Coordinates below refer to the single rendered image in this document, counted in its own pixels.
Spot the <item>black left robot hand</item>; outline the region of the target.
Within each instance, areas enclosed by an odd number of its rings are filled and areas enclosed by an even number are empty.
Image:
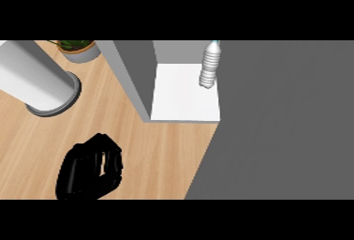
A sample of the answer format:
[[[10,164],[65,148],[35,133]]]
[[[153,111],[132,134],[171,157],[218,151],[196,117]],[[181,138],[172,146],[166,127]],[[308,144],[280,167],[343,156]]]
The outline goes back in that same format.
[[[97,200],[122,180],[122,149],[106,134],[76,143],[62,161],[54,195],[59,200]]]

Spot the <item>grey cabinet with white shelf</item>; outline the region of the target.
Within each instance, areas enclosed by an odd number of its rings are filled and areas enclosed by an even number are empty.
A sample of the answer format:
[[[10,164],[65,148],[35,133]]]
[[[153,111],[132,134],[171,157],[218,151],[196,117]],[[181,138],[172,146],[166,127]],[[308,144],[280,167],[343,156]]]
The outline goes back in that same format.
[[[100,40],[100,53],[149,123],[216,123],[218,89],[199,85],[205,40]]]

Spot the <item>clear plastic water bottle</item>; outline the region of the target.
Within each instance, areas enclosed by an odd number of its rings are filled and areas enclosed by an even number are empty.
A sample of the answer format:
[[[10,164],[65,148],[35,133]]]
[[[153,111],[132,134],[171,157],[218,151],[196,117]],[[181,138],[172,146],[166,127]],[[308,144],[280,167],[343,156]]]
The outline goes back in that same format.
[[[202,69],[199,74],[199,85],[211,89],[216,80],[215,71],[218,68],[221,48],[216,40],[209,42],[203,51]]]

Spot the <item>large dark grey cabinet door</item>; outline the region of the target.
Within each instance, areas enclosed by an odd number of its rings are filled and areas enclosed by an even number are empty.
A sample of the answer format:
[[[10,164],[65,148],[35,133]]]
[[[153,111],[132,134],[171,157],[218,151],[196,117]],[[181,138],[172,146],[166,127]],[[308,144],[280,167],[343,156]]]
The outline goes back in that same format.
[[[191,199],[354,199],[354,41],[225,41]]]

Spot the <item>green plant in grey pot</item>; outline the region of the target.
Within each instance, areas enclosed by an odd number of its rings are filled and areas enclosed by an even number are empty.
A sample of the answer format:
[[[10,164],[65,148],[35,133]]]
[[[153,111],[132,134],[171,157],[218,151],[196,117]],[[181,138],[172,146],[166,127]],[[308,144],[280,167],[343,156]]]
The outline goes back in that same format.
[[[50,40],[65,58],[76,64],[93,61],[100,56],[100,49],[94,40]]]

